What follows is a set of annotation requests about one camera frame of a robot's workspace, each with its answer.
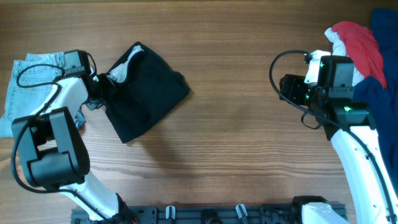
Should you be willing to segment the black t-shirt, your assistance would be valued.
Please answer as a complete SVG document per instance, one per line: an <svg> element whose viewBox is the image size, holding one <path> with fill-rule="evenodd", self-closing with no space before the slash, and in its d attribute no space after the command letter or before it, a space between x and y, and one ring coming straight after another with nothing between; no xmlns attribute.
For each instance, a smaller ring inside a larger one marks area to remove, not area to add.
<svg viewBox="0 0 398 224"><path fill-rule="evenodd" d="M184 76L140 42L108 73L113 85L105 112L122 143L142 136L190 93Z"/></svg>

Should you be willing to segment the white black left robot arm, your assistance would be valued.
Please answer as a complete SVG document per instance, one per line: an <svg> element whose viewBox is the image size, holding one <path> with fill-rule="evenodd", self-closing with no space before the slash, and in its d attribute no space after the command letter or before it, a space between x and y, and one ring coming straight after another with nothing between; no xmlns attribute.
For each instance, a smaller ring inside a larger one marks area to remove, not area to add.
<svg viewBox="0 0 398 224"><path fill-rule="evenodd" d="M122 198L90 171L90 158L74 123L76 112L94 95L93 57L64 53L65 64L49 85L53 90L31 115L12 123L11 169L16 182L36 194L62 194L88 214L90 223L137 223Z"/></svg>

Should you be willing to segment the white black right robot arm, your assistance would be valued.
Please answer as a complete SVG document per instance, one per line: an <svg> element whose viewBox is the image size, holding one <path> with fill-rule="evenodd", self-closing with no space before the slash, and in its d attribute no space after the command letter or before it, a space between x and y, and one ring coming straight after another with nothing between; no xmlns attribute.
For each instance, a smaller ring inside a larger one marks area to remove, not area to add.
<svg viewBox="0 0 398 224"><path fill-rule="evenodd" d="M376 122L366 103L355 102L353 61L304 50L305 76L286 74L272 87L281 100L312 115L323 128L348 181L358 223L397 223L397 193L382 159Z"/></svg>

